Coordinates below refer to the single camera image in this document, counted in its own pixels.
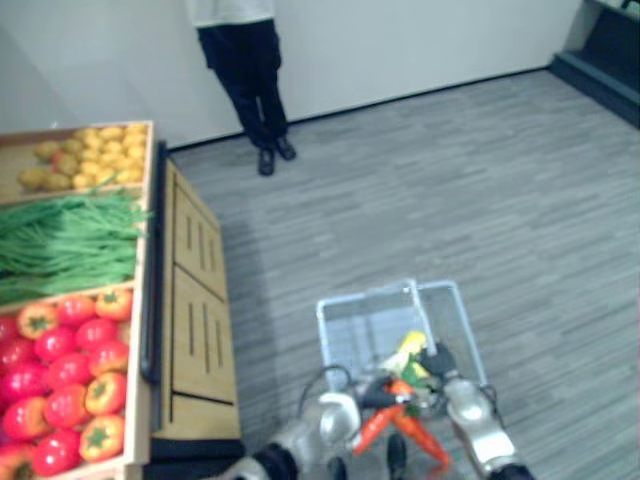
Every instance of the white wall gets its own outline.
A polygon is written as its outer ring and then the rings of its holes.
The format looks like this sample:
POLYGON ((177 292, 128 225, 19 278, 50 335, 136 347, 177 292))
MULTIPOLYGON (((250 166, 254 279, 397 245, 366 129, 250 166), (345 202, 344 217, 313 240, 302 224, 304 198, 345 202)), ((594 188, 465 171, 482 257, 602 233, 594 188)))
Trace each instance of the white wall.
MULTIPOLYGON (((545 66, 580 3, 276 0, 287 112, 300 119, 545 66)), ((182 0, 5 0, 3 38, 2 131, 150 118, 175 146, 240 129, 182 0), (19 93, 22 113, 6 101, 18 84, 32 91, 19 93)))

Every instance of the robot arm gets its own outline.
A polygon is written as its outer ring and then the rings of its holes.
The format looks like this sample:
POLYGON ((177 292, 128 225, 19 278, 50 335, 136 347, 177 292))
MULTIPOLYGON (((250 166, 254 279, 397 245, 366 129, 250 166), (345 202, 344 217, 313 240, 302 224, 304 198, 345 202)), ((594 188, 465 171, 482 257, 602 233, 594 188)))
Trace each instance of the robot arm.
POLYGON ((244 457, 222 480, 293 480, 345 450, 360 430, 356 400, 345 393, 325 393, 302 416, 287 424, 253 457, 244 457))
MULTIPOLYGON (((494 402, 473 382, 456 371, 455 361, 444 345, 436 356, 423 355, 421 362, 440 378, 447 400, 447 415, 464 445, 478 475, 486 480, 534 480, 519 460, 505 432, 494 402)), ((372 385, 381 385, 371 381, 372 385)), ((340 451, 350 450, 350 441, 361 427, 359 402, 369 408, 405 403, 408 398, 369 396, 373 402, 346 393, 325 393, 279 431, 253 457, 231 467, 223 480, 296 479, 340 451)))

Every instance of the orange carrot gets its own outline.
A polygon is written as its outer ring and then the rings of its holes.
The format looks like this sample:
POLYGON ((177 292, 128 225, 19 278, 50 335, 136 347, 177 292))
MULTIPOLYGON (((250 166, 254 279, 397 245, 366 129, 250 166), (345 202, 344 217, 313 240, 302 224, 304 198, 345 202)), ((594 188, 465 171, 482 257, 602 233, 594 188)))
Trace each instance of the orange carrot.
POLYGON ((404 405, 394 405, 393 407, 383 408, 374 413, 360 429, 360 442, 354 447, 353 454, 360 455, 369 448, 376 437, 380 435, 394 417, 401 414, 403 410, 404 405))
POLYGON ((413 387, 402 380, 394 380, 393 383, 389 385, 389 391, 396 395, 411 395, 413 393, 413 387))
POLYGON ((427 432, 420 420, 404 414, 404 411, 396 413, 393 417, 393 424, 405 435, 411 437, 416 444, 425 452, 431 455, 444 465, 449 464, 449 455, 440 445, 438 440, 427 432))

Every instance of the white shirt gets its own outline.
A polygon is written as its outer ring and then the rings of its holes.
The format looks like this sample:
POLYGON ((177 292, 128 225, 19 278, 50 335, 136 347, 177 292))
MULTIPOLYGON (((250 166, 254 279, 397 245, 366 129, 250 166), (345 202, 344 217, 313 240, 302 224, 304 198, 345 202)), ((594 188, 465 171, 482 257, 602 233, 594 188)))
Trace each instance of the white shirt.
POLYGON ((238 25, 274 17, 273 0, 186 0, 191 24, 196 28, 238 25))

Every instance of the cabinet door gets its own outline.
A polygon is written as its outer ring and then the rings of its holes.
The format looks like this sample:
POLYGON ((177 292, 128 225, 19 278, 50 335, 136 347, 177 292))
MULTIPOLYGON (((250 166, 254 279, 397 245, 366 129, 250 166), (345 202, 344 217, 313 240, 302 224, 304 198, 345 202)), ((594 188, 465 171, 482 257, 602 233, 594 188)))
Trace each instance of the cabinet door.
POLYGON ((174 275, 174 391, 235 404, 227 306, 181 269, 174 275))
POLYGON ((153 436, 237 439, 240 420, 220 226, 172 164, 167 165, 165 197, 162 426, 153 436))
POLYGON ((222 300, 227 299, 222 236, 191 187, 176 183, 175 261, 222 300))

